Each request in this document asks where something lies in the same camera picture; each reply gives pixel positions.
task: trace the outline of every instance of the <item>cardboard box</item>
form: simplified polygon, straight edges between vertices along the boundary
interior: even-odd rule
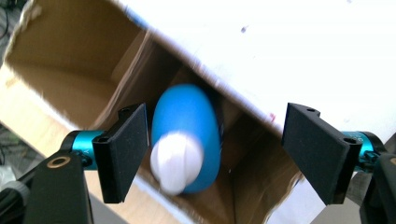
[[[120,108],[142,102],[150,124],[160,95],[177,83],[210,91],[225,119],[219,177],[203,192],[168,199],[200,223],[264,222],[290,193],[298,168],[279,134],[237,92],[192,69],[165,41],[109,1],[37,0],[23,14],[2,72],[40,94],[60,125],[79,129],[107,129]],[[159,189],[149,153],[138,174]]]

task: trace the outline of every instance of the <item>blue bottle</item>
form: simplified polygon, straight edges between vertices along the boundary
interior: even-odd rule
[[[208,188],[220,165],[219,125],[206,94],[191,84],[161,96],[152,121],[151,170],[172,195]]]

